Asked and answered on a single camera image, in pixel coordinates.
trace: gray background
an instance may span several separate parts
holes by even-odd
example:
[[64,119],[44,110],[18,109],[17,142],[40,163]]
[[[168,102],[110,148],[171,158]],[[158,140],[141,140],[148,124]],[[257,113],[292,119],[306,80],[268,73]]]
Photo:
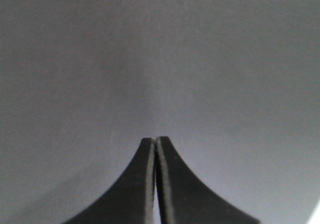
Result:
[[2,0],[0,222],[59,223],[143,137],[265,224],[320,196],[320,0]]

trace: white surface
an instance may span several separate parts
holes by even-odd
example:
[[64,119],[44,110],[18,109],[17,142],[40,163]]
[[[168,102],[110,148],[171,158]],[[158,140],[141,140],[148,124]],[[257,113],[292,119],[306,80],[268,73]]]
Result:
[[0,222],[59,223],[168,135],[264,224],[320,196],[320,0],[3,0]]

